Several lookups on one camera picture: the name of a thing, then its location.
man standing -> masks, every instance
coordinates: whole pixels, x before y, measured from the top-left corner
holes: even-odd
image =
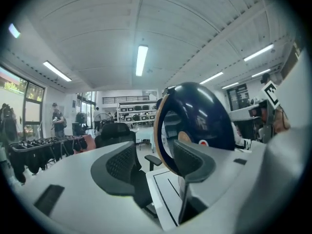
[[[94,117],[94,133],[96,132],[96,130],[97,130],[97,132],[99,132],[99,123],[101,121],[101,116],[99,114],[100,114],[99,108],[97,107],[96,110],[93,113],[93,117]]]
[[[52,104],[52,108],[53,108],[52,124],[54,126],[55,137],[63,138],[65,137],[63,114],[58,109],[58,105],[56,103]]]

office chair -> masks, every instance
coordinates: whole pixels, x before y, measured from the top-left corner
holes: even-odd
[[[101,135],[96,137],[97,148],[126,141],[133,142],[132,148],[134,152],[134,160],[133,164],[130,163],[131,169],[128,171],[123,171],[123,173],[128,173],[128,175],[130,175],[129,183],[134,186],[135,189],[135,194],[133,195],[134,201],[140,208],[145,209],[153,217],[157,217],[155,213],[147,208],[147,206],[153,201],[147,184],[146,174],[141,170],[142,166],[137,158],[137,148],[135,144],[136,133],[130,131],[129,127],[125,123],[115,123],[104,125]],[[154,170],[154,165],[159,166],[162,164],[161,160],[153,155],[146,155],[145,159],[150,162],[150,171]],[[111,165],[120,165],[119,161],[116,160],[117,163],[114,164],[114,162],[112,162]]]

fluorescent ceiling light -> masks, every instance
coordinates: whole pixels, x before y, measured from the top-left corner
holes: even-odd
[[[139,46],[136,59],[136,76],[142,76],[148,46]]]
[[[229,86],[223,87],[222,89],[229,88],[229,87],[232,87],[232,86],[237,85],[237,84],[238,84],[238,82],[235,82],[235,83],[233,83],[233,84],[231,84],[231,85],[229,85]]]
[[[210,80],[212,80],[212,79],[214,79],[214,78],[216,78],[216,77],[218,77],[218,76],[220,76],[220,75],[222,75],[222,74],[223,74],[223,72],[217,73],[216,75],[211,76],[210,78],[208,78],[208,79],[202,81],[200,84],[204,84],[204,83],[206,83],[206,82],[208,82],[208,81],[210,81]]]
[[[13,24],[10,24],[9,31],[15,38],[18,38],[20,36],[20,32],[17,30],[17,28]]]
[[[251,56],[246,57],[246,58],[244,59],[244,61],[248,61],[248,60],[250,60],[250,59],[252,59],[252,58],[254,58],[254,57],[258,56],[258,55],[261,55],[262,53],[264,53],[264,52],[266,52],[266,51],[268,51],[268,50],[270,50],[270,49],[273,49],[273,47],[274,47],[274,45],[271,44],[271,45],[265,47],[264,49],[261,49],[260,51],[258,51],[258,52],[256,52],[256,53],[252,54]]]
[[[260,72],[260,73],[258,73],[258,74],[253,75],[252,77],[259,76],[259,75],[264,74],[264,73],[267,73],[267,72],[269,72],[269,71],[271,71],[271,69],[267,69],[267,70],[265,70],[265,71],[262,71],[262,72]]]
[[[52,72],[56,73],[59,77],[63,78],[65,81],[72,81],[72,79],[68,78],[65,74],[63,74],[60,70],[58,70],[48,61],[44,62],[43,65],[46,66],[48,69],[50,69]]]

black garment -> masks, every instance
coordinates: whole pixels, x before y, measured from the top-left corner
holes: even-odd
[[[60,110],[58,110],[57,112],[53,112],[52,120],[54,120],[55,117],[58,120],[60,120],[60,118],[63,117],[62,112]],[[64,124],[63,123],[54,124],[54,131],[55,132],[62,131],[63,129],[64,129]]]
[[[98,132],[99,132],[99,124],[100,124],[99,121],[94,122],[94,130],[97,130]]]

